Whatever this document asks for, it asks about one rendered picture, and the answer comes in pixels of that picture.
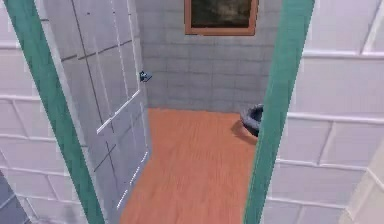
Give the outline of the grey room door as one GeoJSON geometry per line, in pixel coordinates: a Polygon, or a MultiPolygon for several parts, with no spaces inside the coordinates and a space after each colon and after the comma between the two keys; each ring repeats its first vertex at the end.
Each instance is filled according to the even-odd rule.
{"type": "Polygon", "coordinates": [[[119,224],[152,151],[135,0],[40,0],[106,224],[119,224]]]}

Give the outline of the green door frame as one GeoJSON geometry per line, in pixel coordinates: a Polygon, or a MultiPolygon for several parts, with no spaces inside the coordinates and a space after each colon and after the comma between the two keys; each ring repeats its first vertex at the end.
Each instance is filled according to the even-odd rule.
{"type": "MultiPolygon", "coordinates": [[[[3,1],[87,221],[105,224],[35,2],[3,1]]],[[[282,6],[243,224],[261,220],[313,7],[314,0],[286,0],[282,6]]]]}

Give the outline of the brown framed wall picture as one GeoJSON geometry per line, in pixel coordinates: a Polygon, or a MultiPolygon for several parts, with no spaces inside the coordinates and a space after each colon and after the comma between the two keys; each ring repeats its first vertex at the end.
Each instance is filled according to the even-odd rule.
{"type": "Polygon", "coordinates": [[[184,33],[253,36],[259,0],[184,0],[184,33]]]}

